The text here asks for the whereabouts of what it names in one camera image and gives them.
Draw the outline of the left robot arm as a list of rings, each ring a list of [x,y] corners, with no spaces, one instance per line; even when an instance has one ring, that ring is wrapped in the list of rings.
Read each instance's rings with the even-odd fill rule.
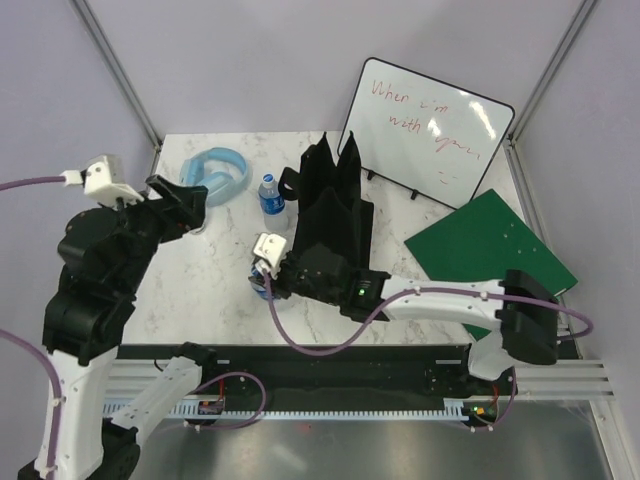
[[[157,198],[121,188],[66,226],[58,290],[46,306],[44,349],[36,355],[50,379],[45,433],[21,479],[127,479],[170,410],[192,391],[218,385],[213,352],[185,343],[133,401],[103,414],[124,327],[153,256],[205,219],[205,187],[160,175],[146,183]]]

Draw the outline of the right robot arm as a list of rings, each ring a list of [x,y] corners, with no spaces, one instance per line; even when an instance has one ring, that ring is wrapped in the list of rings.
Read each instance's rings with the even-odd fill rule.
[[[483,392],[517,363],[548,366],[558,359],[558,303],[527,273],[471,283],[417,281],[357,268],[324,245],[301,255],[267,235],[253,248],[254,285],[273,299],[292,295],[336,307],[361,324],[435,320],[487,330],[458,368],[467,392]]]

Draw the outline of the black canvas bag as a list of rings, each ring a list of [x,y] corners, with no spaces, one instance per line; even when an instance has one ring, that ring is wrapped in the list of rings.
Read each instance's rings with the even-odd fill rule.
[[[278,191],[298,205],[294,253],[322,244],[353,267],[369,266],[374,205],[362,198],[361,156],[353,135],[337,161],[326,136],[310,145],[298,170],[283,169]]]

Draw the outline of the water bottle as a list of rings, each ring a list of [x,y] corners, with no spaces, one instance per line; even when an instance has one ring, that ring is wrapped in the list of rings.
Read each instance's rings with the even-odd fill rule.
[[[249,282],[251,284],[251,288],[255,291],[255,293],[263,299],[265,302],[268,301],[268,292],[265,287],[264,278],[262,273],[256,268],[255,265],[251,266]],[[289,299],[283,296],[279,285],[276,280],[272,278],[270,280],[271,292],[272,292],[272,301],[278,311],[283,310],[286,311],[291,307],[291,302]]]
[[[279,193],[278,182],[272,174],[262,177],[258,195],[266,228],[271,232],[285,232],[289,223],[286,204]]]

